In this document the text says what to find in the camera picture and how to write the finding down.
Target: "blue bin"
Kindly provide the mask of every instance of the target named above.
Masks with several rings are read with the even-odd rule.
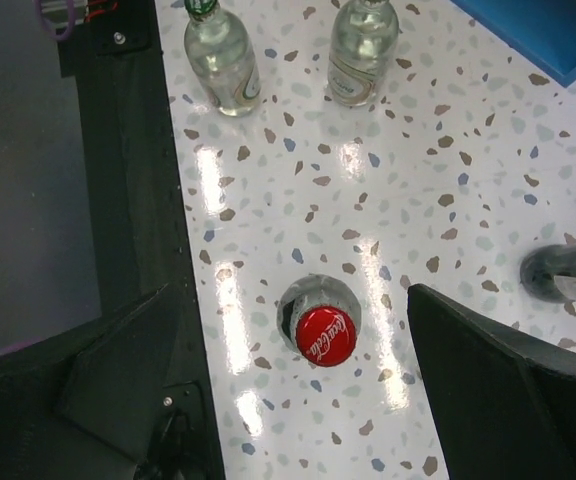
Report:
[[[453,0],[555,81],[576,80],[576,0]]]

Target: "screw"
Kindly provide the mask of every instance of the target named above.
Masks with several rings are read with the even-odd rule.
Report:
[[[126,43],[126,37],[123,33],[115,32],[113,38],[117,45],[123,45],[124,43]]]

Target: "gray surface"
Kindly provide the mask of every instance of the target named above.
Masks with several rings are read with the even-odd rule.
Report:
[[[0,0],[0,349],[100,312],[74,79],[30,0]]]

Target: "coca-cola bottle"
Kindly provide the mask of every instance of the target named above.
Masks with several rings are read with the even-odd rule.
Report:
[[[576,301],[576,245],[549,245],[521,264],[521,283],[529,294],[555,303]]]
[[[355,350],[361,306],[342,281],[308,275],[281,297],[277,327],[292,351],[320,367],[333,367]]]

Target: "coca-cola logo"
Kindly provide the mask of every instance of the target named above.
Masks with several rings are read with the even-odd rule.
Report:
[[[326,354],[330,351],[330,345],[335,340],[337,335],[345,333],[346,339],[350,340],[350,332],[346,326],[346,319],[340,313],[336,313],[332,318],[330,325],[321,332],[319,338],[317,338],[312,345],[308,348],[308,353],[320,361]]]

